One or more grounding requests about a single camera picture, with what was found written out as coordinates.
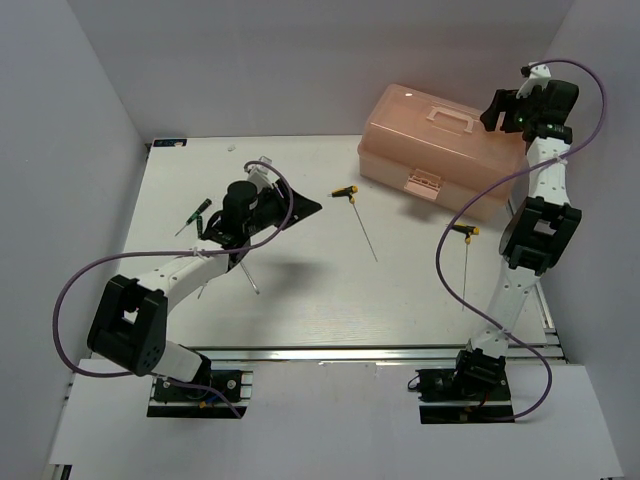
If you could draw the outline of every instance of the toolbox latch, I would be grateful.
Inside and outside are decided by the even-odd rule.
[[[442,188],[442,179],[437,175],[414,170],[409,175],[404,190],[426,200],[435,201]]]

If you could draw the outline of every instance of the white wall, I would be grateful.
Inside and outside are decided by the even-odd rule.
[[[70,0],[145,140],[360,133],[385,87],[478,108],[572,0]]]
[[[639,22],[636,0],[577,0],[547,55],[587,63],[609,93],[604,132],[569,168],[582,224],[544,285],[569,358],[587,366],[628,478],[640,478]],[[596,89],[572,69],[552,72],[583,87],[568,124],[584,137],[599,112]]]
[[[51,311],[65,280],[122,244],[142,141],[64,0],[5,0],[0,15],[0,477],[40,478],[70,374]],[[103,282],[64,308],[85,351]]]

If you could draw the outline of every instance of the screwdriver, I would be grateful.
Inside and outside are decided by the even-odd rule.
[[[334,190],[328,196],[333,198],[349,197],[349,203],[353,205],[353,210],[356,212],[356,216],[358,217],[358,221],[360,222],[360,228],[362,228],[362,233],[364,233],[364,237],[367,239],[367,243],[369,244],[369,248],[371,249],[373,258],[375,258],[377,262],[378,257],[376,256],[376,252],[373,250],[373,245],[371,245],[371,240],[369,240],[369,235],[367,235],[367,231],[364,228],[362,219],[360,218],[360,214],[358,213],[358,209],[356,208],[356,198],[354,197],[356,193],[358,193],[358,187],[356,187],[355,185],[351,185],[350,187],[339,188],[338,190]]]
[[[464,283],[462,284],[462,300],[465,299],[467,294],[467,261],[469,260],[469,245],[471,244],[471,236],[479,235],[480,229],[473,225],[464,225],[457,223],[451,229],[455,232],[464,233],[464,243],[466,244],[464,252]]]
[[[182,231],[187,228],[189,225],[191,225],[193,223],[193,221],[195,219],[197,219],[200,215],[202,215],[202,213],[211,206],[213,202],[210,199],[206,199],[204,202],[202,202],[200,204],[200,206],[198,207],[198,209],[193,212],[193,214],[187,219],[186,223],[184,224],[184,226],[178,230],[178,233],[176,233],[174,236],[178,236],[182,233]]]

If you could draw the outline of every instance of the toolbox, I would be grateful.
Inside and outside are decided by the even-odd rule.
[[[360,174],[457,211],[476,193],[525,167],[520,135],[486,132],[479,110],[390,85],[369,116]],[[513,181],[467,215],[486,220],[509,199]]]

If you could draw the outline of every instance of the gray wall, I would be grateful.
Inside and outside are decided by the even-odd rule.
[[[0,477],[40,478],[70,374],[51,340],[65,280],[121,247],[138,190],[139,135],[64,0],[5,0],[0,15]],[[85,351],[106,271],[63,313]]]
[[[578,0],[548,53],[599,72],[610,110],[593,147],[572,160],[568,191],[584,220],[544,282],[562,344],[571,360],[587,366],[622,467],[634,479],[640,478],[639,21],[635,0]],[[552,72],[582,87],[569,124],[584,137],[599,112],[596,90],[574,70]]]
[[[478,108],[572,0],[70,0],[143,138],[348,134],[403,83]]]

